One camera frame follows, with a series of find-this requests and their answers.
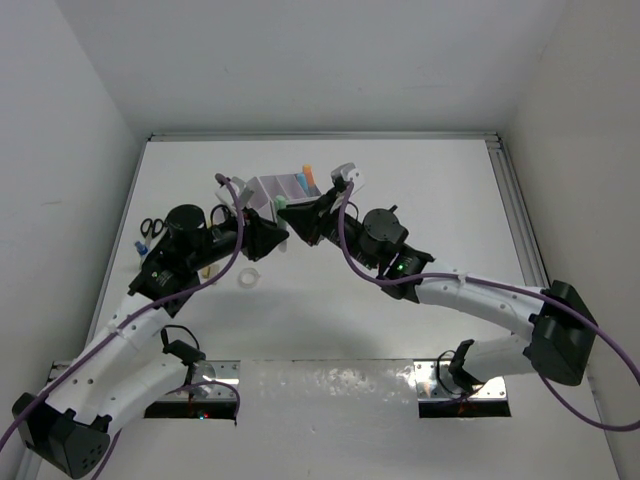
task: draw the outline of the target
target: tape roll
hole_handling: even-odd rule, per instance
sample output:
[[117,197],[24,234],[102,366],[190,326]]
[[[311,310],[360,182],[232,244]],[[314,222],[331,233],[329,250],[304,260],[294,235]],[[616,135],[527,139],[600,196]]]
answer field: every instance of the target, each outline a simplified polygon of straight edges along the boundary
[[258,284],[260,274],[255,268],[244,268],[238,275],[238,284],[242,288],[253,288]]

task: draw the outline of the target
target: white wall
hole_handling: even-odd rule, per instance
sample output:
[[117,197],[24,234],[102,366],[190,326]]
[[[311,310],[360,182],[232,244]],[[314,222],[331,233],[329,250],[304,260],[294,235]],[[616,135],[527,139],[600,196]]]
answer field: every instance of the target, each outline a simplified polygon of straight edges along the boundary
[[[572,2],[507,135],[553,278],[576,285],[640,362],[640,3]],[[640,416],[638,385],[603,343],[592,362],[612,422]],[[640,433],[610,436],[639,478]]]
[[57,0],[136,131],[492,130],[564,0]]
[[[83,345],[140,145],[53,0],[0,15],[0,429]],[[14,478],[17,435],[0,457]]]

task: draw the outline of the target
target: marker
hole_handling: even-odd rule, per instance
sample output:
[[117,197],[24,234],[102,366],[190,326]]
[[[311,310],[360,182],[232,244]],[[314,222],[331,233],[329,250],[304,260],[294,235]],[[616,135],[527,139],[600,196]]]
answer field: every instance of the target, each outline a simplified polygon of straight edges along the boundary
[[296,173],[296,178],[298,179],[298,183],[304,190],[304,193],[309,196],[309,185],[307,184],[307,177],[304,173]]
[[309,185],[309,190],[312,190],[313,187],[316,186],[316,181],[313,179],[313,172],[311,171],[311,165],[303,165],[302,173],[307,179],[307,185]]
[[284,208],[287,208],[287,199],[284,198],[282,195],[276,195],[276,198],[274,198],[274,207],[276,210],[276,223],[278,224],[278,228],[283,228],[286,229],[287,228],[287,222],[285,222],[282,218],[280,218],[278,216],[278,210],[282,210]]

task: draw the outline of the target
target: scissors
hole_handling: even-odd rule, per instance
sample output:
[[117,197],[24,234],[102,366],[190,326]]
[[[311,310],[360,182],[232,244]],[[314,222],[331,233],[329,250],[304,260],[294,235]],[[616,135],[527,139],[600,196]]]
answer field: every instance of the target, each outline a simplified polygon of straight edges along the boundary
[[149,248],[151,240],[157,238],[164,230],[164,220],[161,218],[145,218],[140,224],[140,233],[144,237],[144,245]]

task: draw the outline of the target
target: blue object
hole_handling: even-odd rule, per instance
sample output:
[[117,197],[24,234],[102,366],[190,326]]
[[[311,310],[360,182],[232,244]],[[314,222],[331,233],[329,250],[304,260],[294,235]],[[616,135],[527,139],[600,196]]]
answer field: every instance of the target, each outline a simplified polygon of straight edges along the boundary
[[304,190],[304,193],[306,193],[308,197],[309,185],[307,184],[307,177],[304,176],[304,173],[296,173],[296,179],[298,180],[298,183],[300,184],[300,186]]
[[144,257],[147,253],[149,253],[149,249],[144,243],[137,241],[136,243],[134,243],[134,245],[136,246],[136,250],[141,257]]

